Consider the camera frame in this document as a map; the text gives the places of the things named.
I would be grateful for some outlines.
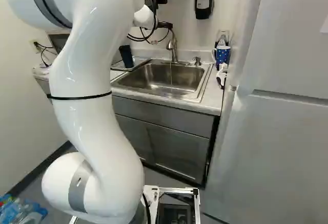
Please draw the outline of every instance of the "electrical outlet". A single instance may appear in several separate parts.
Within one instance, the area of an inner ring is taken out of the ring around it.
[[[40,47],[37,47],[37,46],[35,46],[35,44],[34,44],[34,42],[38,42],[36,39],[31,39],[30,41],[29,41],[29,43],[30,43],[30,45],[31,45],[31,47],[32,47],[32,49],[33,49],[33,51],[35,52],[35,53],[41,53],[41,48]]]

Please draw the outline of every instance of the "baseboard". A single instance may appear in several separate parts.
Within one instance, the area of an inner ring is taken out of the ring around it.
[[[14,197],[19,196],[19,194],[26,189],[35,179],[37,179],[40,174],[42,174],[57,158],[64,154],[67,150],[72,147],[72,144],[67,141],[61,147],[59,147],[54,153],[47,157],[39,166],[32,170],[28,175],[26,175],[19,183],[17,183],[9,192]]]

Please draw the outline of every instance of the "faucet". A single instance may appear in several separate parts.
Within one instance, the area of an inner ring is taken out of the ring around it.
[[[195,62],[195,66],[196,66],[196,67],[199,67],[199,66],[201,65],[200,57],[199,57],[199,56],[195,56],[195,57],[193,57],[193,60],[196,61],[196,62]]]
[[[171,30],[171,32],[172,32],[172,38],[170,39],[168,45],[166,46],[166,49],[172,52],[171,62],[177,64],[178,63],[177,46],[176,46],[177,40],[173,30]]]

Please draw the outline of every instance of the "cup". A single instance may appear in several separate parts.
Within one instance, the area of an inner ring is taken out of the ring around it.
[[[212,58],[216,62],[216,66],[229,63],[230,50],[230,46],[217,46],[212,50]]]

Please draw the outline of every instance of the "metal frame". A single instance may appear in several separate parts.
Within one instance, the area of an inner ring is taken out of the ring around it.
[[[166,193],[194,196],[195,224],[200,224],[200,196],[198,188],[165,188],[159,187],[159,196]],[[78,218],[72,216],[69,224],[76,224]]]

